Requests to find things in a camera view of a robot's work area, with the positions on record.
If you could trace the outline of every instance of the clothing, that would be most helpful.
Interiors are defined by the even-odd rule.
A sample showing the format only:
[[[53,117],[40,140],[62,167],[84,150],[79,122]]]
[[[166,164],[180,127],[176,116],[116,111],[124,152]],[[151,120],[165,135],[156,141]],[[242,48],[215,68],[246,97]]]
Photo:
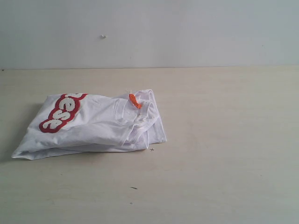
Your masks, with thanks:
[[[81,152],[128,152],[166,141],[152,90],[108,98],[91,94],[48,96],[13,158],[42,159]]]

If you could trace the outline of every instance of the orange tag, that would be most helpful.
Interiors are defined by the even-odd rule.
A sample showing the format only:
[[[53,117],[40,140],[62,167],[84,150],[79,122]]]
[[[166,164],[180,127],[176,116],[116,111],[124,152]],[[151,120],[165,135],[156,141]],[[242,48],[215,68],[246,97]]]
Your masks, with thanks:
[[[129,94],[129,99],[131,100],[131,102],[135,105],[135,107],[137,107],[138,109],[141,109],[142,104],[137,103],[136,97],[134,96],[134,94]]]

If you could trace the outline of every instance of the wall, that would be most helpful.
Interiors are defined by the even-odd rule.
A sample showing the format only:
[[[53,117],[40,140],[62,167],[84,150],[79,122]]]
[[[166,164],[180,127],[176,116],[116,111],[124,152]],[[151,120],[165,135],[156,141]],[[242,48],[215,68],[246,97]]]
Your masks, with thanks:
[[[296,0],[0,0],[0,68],[299,64],[298,8]]]

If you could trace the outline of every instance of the light wooden table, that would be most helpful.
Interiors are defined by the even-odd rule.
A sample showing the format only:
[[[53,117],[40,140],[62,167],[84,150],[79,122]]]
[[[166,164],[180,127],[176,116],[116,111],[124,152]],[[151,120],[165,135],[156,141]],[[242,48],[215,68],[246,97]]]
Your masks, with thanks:
[[[168,142],[10,159],[47,95],[125,89],[154,90]],[[5,70],[0,103],[1,224],[299,222],[299,66]]]

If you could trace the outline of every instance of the red and white logo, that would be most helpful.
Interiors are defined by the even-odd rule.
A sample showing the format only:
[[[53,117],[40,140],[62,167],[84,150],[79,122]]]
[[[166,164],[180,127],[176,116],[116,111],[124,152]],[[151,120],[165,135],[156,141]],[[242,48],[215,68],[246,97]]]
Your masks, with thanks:
[[[73,120],[80,108],[80,100],[85,93],[63,94],[56,101],[48,119],[40,123],[39,129],[44,133],[56,133],[69,121]]]

